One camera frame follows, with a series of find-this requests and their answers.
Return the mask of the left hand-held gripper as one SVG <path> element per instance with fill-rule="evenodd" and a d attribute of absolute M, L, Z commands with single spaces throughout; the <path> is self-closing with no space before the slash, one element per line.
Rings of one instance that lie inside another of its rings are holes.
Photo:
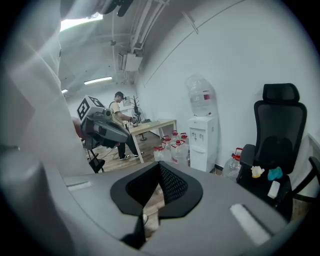
<path fill-rule="evenodd" d="M 76 112 L 84 136 L 83 147 L 87 150 L 98 146 L 113 148 L 131 137 L 125 127 L 112 120 L 111 111 L 93 96 L 85 95 Z"/>

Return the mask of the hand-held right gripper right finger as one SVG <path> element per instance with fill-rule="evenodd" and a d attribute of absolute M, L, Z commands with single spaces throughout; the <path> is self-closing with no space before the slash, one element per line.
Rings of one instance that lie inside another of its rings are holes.
<path fill-rule="evenodd" d="M 160 220 L 187 216 L 201 201 L 203 187 L 191 176 L 191 168 L 176 163 L 160 161 L 159 186 L 163 192 L 164 206 L 158 211 Z"/>

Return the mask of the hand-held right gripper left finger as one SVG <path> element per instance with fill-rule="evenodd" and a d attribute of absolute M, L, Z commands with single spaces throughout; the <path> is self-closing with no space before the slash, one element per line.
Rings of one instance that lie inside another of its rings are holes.
<path fill-rule="evenodd" d="M 146 242 L 143 209 L 159 184 L 159 163 L 153 162 L 116 181 L 110 196 L 118 209 L 125 215 L 136 216 L 134 231 L 124 235 L 122 242 L 140 249 Z"/>

